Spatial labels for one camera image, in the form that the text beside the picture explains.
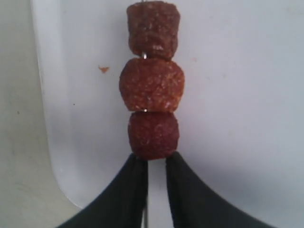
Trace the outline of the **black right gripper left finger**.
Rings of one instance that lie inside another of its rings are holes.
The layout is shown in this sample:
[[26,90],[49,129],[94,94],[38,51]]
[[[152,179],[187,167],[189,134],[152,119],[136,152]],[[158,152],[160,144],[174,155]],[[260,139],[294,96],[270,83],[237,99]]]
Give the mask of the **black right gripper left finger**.
[[60,228],[140,228],[148,194],[148,163],[131,154],[108,187]]

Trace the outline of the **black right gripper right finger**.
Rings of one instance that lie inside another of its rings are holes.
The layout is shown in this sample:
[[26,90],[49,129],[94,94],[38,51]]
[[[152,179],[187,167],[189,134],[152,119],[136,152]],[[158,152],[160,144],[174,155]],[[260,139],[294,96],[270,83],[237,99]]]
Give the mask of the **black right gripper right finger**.
[[178,152],[166,159],[169,205],[175,228],[267,228],[228,203],[188,166]]

